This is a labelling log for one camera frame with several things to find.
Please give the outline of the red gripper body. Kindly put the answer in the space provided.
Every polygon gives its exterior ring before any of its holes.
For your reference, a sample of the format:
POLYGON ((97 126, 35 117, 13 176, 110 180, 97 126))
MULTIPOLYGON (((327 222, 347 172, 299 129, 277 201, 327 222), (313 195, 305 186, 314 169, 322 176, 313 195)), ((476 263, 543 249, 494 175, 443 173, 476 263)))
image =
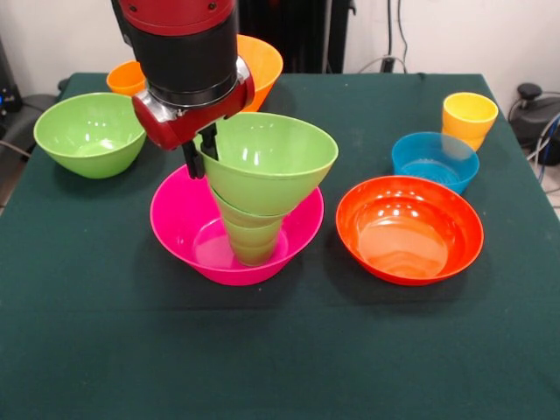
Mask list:
POLYGON ((255 83, 249 66, 241 57, 236 61, 234 86, 222 98, 196 107, 165 104, 149 90, 132 97, 137 120, 147 136, 164 150, 173 150, 192 141, 201 130, 245 109, 255 97, 255 83))

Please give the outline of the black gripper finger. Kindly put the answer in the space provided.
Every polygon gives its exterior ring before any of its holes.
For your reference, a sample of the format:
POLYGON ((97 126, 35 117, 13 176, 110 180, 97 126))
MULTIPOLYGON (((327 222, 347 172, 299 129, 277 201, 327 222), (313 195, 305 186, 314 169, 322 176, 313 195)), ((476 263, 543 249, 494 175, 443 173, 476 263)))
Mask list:
POLYGON ((199 133, 202 138, 200 149, 210 158, 218 161, 219 154, 216 146, 217 137, 217 127, 215 124, 210 124, 209 126, 202 129, 199 133))
POLYGON ((203 179, 205 176, 203 158, 193 141, 188 141, 182 146, 185 164, 191 179, 203 179))

